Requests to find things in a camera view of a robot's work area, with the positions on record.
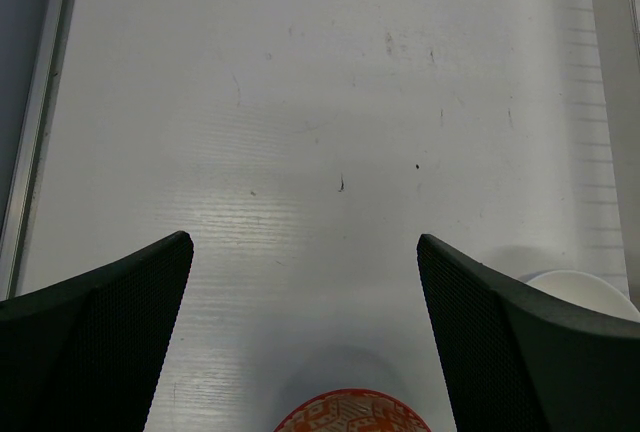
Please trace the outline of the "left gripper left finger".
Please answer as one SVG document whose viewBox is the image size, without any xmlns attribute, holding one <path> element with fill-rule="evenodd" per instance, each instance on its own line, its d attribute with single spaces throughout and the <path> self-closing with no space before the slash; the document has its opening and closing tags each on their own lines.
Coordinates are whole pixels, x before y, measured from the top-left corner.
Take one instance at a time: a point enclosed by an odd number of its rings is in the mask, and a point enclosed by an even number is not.
<svg viewBox="0 0 640 432">
<path fill-rule="evenodd" d="M 2 430 L 143 430 L 193 255 L 178 231 L 2 301 Z"/>
</svg>

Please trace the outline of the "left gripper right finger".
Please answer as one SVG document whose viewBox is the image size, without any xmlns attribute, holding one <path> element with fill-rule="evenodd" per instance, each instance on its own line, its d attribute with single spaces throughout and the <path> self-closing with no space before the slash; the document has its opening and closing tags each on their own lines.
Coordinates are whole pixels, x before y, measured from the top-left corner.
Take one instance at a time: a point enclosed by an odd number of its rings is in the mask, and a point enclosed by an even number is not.
<svg viewBox="0 0 640 432">
<path fill-rule="evenodd" d="M 637 322 L 536 290 L 430 234 L 417 264 L 457 430 L 638 430 Z"/>
</svg>

